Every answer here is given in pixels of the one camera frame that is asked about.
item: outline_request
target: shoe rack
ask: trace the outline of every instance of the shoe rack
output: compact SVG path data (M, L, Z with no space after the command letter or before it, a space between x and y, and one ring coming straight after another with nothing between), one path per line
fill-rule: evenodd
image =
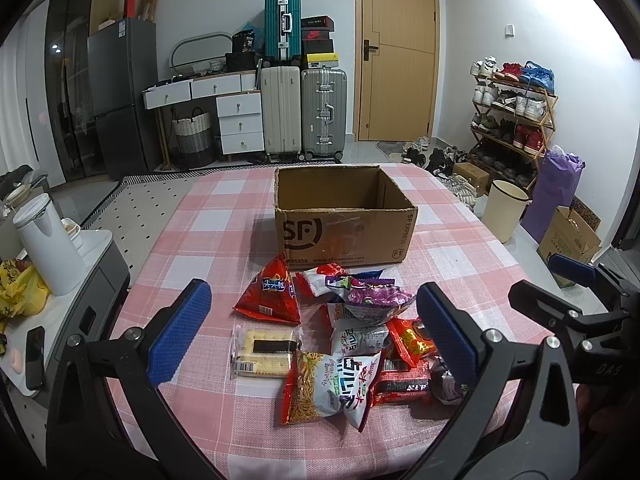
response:
M538 150L537 153L533 154L533 153L529 153L526 152L525 150L521 149L521 148L517 148L516 146L514 146L513 144L506 142L505 140L502 139L498 139L497 137L492 136L491 134L488 134L478 128L474 128L471 127L471 132L473 133L474 137L476 138L476 146L478 144L480 144L480 141L484 138L484 139L489 139L492 142L496 143L496 144L501 144L502 146L505 146L507 148L509 148L510 150L519 153L520 155L523 155L531 160L533 160L536 169L538 170L538 173L540 173L540 158L542 158L543 156L545 156L545 152L547 147L550 145L551 143L551 139L554 136L554 133L556 132L556 120L554 117L554 108L556 106L556 103L558 102L558 96L554 95L554 94L549 94L546 89L544 88L540 88L537 86L530 86L527 84L523 84L523 83L516 83L513 81L508 81L508 80L503 80L503 79L494 79L494 78L487 78L487 77L483 77L483 76L474 76L476 78L476 84L480 84L481 82L484 83L494 83L495 85L501 86L501 87L508 87L508 88L512 88L512 89L516 89L516 90L520 90L524 93L524 95L529 98L529 97L537 97L538 99L540 97L542 97L546 103L546 114L545 116L542 118L542 120L540 122L537 121L532 121L526 117L520 116L520 115L516 115L515 113L511 114L505 110L502 110L501 108L494 108L492 106L486 106L486 105L479 105L475 102L472 101L473 106L476 108L476 111L478 112L478 114L482 114L482 113L488 113L489 110L493 111L493 112L500 112L501 114L503 114L504 118L507 120L513 120L516 123L516 127L518 127L519 124L528 124L529 126L535 126L540 128L540 131L542 132L542 138L543 138L543 143L542 143L542 147ZM487 166L482 163L479 159L475 158L475 160L477 160L479 162L478 166L483 168L483 169L487 169ZM490 174L494 173L494 174L498 174L499 176L501 176L502 178L506 178L500 171L497 171L495 168L489 168ZM536 183L537 178L534 178L533 181L531 182L531 184L529 184L526 189L531 190L533 188L533 186Z

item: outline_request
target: blue gripper pad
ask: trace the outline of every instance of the blue gripper pad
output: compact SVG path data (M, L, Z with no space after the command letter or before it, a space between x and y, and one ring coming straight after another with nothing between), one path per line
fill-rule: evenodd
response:
M172 379L211 308L209 283L198 280L192 284L188 285L190 293L174 304L176 311L149 348L146 371L156 388Z
M480 356L470 341L482 331L471 316L456 309L435 283L425 283L416 298L418 315L457 383L475 386L480 377Z
M546 263L549 270L581 286L591 286L596 281L596 269L562 254L552 254Z

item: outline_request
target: floor mat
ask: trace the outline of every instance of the floor mat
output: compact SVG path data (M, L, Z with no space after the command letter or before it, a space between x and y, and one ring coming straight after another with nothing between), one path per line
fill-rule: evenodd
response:
M136 281L156 240L173 216L193 183L205 174L217 171L246 170L285 166L336 164L332 160L283 164L253 164L189 171L126 176L120 185L82 223L83 229L108 229L113 233L124 261L129 266L131 285Z

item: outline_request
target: pink checkered tablecloth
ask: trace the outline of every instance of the pink checkered tablecloth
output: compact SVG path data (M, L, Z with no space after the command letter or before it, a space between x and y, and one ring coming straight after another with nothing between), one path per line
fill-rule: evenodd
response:
M502 244L426 171L403 164L382 168L419 209L406 259L387 266L384 276L412 292L424 282L437 282L481 328L497 328L512 341L539 343L547 332L509 306L510 286L526 275ZM174 378L160 391L222 474L232 480L346 480L407 468L444 427L450 408L433 399L376 406L363 433L342 415L281 426L283 381L230 378L232 327L260 326L232 307L278 252L273 182L273 168L220 171L195 182L156 241L113 337L129 326L145 326L192 278L207 280L211 311ZM301 306L301 316L305 348L328 351L330 334L318 306ZM415 307L403 315L415 316ZM110 387L132 441L151 455L120 384L112 380ZM514 389L508 384L494 425L504 421Z

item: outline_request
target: purple gift bag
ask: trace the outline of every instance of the purple gift bag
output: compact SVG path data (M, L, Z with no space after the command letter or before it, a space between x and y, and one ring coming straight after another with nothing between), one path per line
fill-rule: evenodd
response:
M546 151L533 200L522 219L522 226L538 243L549 228L556 207L571 205L584 166L579 156L567 155L559 146Z

